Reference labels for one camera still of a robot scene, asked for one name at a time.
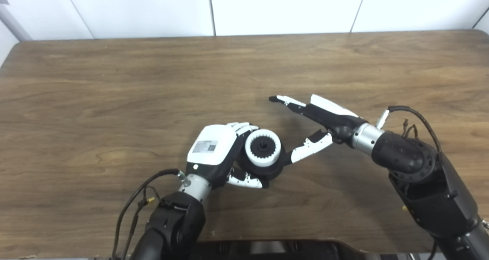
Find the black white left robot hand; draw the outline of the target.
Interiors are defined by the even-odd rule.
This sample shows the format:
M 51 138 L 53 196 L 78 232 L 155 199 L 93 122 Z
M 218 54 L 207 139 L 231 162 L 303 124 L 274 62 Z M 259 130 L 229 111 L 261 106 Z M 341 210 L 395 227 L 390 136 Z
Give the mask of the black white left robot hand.
M 185 173 L 202 177 L 210 184 L 211 190 L 223 187 L 229 178 L 233 185 L 267 189 L 267 180 L 233 168 L 246 139 L 259 129 L 249 122 L 204 127 L 188 152 Z

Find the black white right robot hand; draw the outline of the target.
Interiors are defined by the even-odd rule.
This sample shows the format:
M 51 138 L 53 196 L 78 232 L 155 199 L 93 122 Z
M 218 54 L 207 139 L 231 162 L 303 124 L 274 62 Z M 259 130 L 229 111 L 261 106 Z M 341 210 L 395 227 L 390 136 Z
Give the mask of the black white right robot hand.
M 318 95 L 311 95 L 307 105 L 288 96 L 270 96 L 270 102 L 286 105 L 292 112 L 300 114 L 325 128 L 307 137 L 301 146 L 287 152 L 280 158 L 280 164 L 287 166 L 316 154 L 333 143 L 349 143 L 355 130 L 367 121 L 351 110 Z

